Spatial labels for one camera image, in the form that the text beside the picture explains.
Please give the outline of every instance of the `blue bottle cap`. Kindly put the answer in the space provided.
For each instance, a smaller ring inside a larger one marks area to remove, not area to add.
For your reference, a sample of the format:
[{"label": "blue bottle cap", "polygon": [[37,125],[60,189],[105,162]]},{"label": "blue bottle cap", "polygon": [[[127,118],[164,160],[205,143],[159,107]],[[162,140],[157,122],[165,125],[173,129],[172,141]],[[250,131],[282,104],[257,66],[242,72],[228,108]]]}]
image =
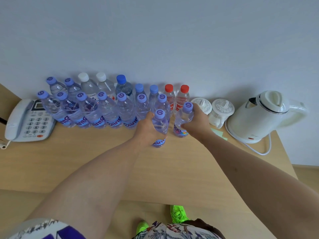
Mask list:
[{"label": "blue bottle cap", "polygon": [[66,94],[64,91],[61,91],[56,96],[59,100],[63,101],[68,97],[68,94]]},{"label": "blue bottle cap", "polygon": [[193,103],[191,102],[185,102],[183,105],[183,112],[185,113],[191,113],[193,110]]},{"label": "blue bottle cap", "polygon": [[87,95],[84,92],[80,92],[77,94],[77,99],[79,101],[84,101],[87,98]]},{"label": "blue bottle cap", "polygon": [[74,80],[72,80],[72,78],[66,78],[64,80],[64,83],[68,86],[73,85],[74,84]]},{"label": "blue bottle cap", "polygon": [[119,101],[125,101],[126,100],[126,94],[124,92],[120,92],[117,94],[117,99]]},{"label": "blue bottle cap", "polygon": [[38,92],[37,96],[39,99],[45,99],[49,96],[49,93],[46,92],[45,90],[41,90]]},{"label": "blue bottle cap", "polygon": [[157,100],[161,103],[164,103],[167,100],[167,96],[165,94],[160,94],[157,96]]},{"label": "blue bottle cap", "polygon": [[98,99],[101,100],[105,100],[107,98],[107,94],[105,93],[105,91],[99,92],[98,93]]},{"label": "blue bottle cap", "polygon": [[49,85],[52,85],[52,84],[54,84],[55,82],[56,82],[56,78],[54,78],[54,77],[49,77],[49,78],[47,78],[47,83],[49,84]]},{"label": "blue bottle cap", "polygon": [[118,75],[116,77],[116,80],[117,80],[118,84],[120,84],[120,85],[124,85],[126,83],[125,75]]},{"label": "blue bottle cap", "polygon": [[139,102],[139,103],[145,103],[146,100],[147,100],[146,95],[144,95],[144,94],[139,94],[139,95],[138,95],[138,102]]},{"label": "blue bottle cap", "polygon": [[157,119],[163,119],[165,117],[165,111],[162,109],[157,109],[155,112],[155,117]]},{"label": "blue bottle cap", "polygon": [[151,85],[150,86],[150,92],[155,95],[159,91],[159,88],[157,85]]},{"label": "blue bottle cap", "polygon": [[138,92],[138,93],[141,93],[143,92],[144,90],[144,86],[142,84],[136,84],[135,85],[135,91]]}]

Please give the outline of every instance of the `white kettle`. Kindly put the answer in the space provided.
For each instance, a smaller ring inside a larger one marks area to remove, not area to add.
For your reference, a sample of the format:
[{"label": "white kettle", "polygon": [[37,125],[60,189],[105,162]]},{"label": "white kettle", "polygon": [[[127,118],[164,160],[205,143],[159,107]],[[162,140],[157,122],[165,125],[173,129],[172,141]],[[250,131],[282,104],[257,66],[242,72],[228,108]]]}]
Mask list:
[{"label": "white kettle", "polygon": [[290,126],[307,114],[308,110],[302,102],[288,99],[278,91],[268,90],[250,98],[236,110],[225,127],[235,139],[243,143],[256,143],[271,131]]}]

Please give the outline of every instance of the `red bottle cap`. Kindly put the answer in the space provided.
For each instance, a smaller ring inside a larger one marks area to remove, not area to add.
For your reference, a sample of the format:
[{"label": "red bottle cap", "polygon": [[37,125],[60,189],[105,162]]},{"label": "red bottle cap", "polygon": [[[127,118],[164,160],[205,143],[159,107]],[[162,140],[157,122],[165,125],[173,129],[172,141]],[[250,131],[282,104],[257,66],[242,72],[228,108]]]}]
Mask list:
[{"label": "red bottle cap", "polygon": [[173,85],[167,84],[165,85],[165,91],[171,93],[174,90]]},{"label": "red bottle cap", "polygon": [[189,86],[188,85],[182,85],[181,86],[181,92],[187,93],[189,91]]}]

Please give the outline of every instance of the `desk surface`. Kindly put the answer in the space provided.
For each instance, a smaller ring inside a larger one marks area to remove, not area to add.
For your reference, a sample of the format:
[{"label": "desk surface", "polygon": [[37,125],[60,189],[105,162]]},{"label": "desk surface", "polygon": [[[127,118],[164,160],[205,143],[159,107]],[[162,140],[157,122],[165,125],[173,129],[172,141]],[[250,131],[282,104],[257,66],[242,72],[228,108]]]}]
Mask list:
[{"label": "desk surface", "polygon": [[[140,154],[123,199],[249,211],[208,150],[191,136],[174,136],[172,126],[163,147],[149,147]],[[230,143],[251,152],[224,127],[221,131]],[[48,193],[81,165],[133,133],[124,127],[99,130],[57,124],[46,140],[12,142],[0,151],[0,189]],[[271,139],[271,152],[255,155],[296,177],[276,131]],[[268,139],[252,144],[260,152],[267,146]]]}]

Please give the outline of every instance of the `green sneaker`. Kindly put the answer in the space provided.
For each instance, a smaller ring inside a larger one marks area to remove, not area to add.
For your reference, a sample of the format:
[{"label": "green sneaker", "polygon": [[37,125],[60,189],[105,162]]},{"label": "green sneaker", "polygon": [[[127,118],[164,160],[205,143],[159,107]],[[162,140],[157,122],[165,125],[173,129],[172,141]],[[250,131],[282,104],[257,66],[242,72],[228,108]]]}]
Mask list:
[{"label": "green sneaker", "polygon": [[173,223],[182,223],[189,220],[184,207],[181,205],[171,205],[171,217]]},{"label": "green sneaker", "polygon": [[147,228],[149,228],[149,225],[147,224],[146,221],[141,221],[139,224],[138,224],[138,228],[136,229],[136,235],[138,233],[140,233],[141,231],[144,231],[146,230]]}]

